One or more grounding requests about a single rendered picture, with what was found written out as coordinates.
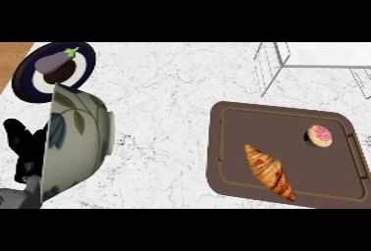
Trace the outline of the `brown tray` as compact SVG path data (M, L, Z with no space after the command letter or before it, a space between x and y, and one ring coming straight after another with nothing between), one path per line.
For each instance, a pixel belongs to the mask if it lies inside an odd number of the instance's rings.
M311 142L312 125L332 131L330 147ZM371 172L352 123L342 114L234 102L219 102L212 108L206 171L212 189L284 203L253 175L246 145L283 162L296 206L371 209Z

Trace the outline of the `pink frosted cupcake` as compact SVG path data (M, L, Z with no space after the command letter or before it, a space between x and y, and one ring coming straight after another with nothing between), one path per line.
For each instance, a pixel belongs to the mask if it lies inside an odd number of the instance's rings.
M333 144L332 131L321 125L312 125L308 129L308 137L318 147L330 147Z

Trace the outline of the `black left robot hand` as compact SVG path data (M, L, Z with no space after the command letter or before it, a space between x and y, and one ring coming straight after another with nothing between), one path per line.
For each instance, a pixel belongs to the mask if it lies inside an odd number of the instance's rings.
M26 183L33 175L42 176L43 153L46 142L46 130L31 133L26 125L17 119L8 119L3 123L9 147L18 155L15 182Z

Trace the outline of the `golden croissant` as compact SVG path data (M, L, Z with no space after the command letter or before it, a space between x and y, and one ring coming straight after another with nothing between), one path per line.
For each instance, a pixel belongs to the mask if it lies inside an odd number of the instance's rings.
M262 153L252 145L246 146L246 154L256 179L275 194L295 202L296 195L281 161Z

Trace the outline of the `purple eggplant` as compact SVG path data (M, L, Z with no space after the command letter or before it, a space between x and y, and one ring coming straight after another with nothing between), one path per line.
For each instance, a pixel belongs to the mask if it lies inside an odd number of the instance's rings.
M67 62L76 57L76 52L79 47L67 48L64 51L40 58L36 62L36 69L43 74L48 75L54 73Z

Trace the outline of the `dark blue white plate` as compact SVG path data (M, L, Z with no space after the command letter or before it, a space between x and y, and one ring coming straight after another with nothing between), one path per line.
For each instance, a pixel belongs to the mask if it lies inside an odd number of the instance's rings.
M52 42L45 44L29 55L14 73L14 92L26 102L46 103L52 100L54 85L43 79L43 75L36 69L36 62L42 57L61 52L67 48L79 48L73 59L76 71L61 84L74 88L85 84L96 65L96 52L91 44L86 42Z

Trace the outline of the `brown wooden surface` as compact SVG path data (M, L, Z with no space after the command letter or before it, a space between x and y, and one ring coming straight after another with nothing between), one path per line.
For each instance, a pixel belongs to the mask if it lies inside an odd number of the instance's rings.
M31 42L0 42L0 93L33 46Z

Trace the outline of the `floral patterned ceramic bowl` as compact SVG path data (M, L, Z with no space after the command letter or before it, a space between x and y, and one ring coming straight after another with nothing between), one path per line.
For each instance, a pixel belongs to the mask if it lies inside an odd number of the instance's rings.
M114 114L94 94L54 88L40 179L45 202L98 171L114 146Z

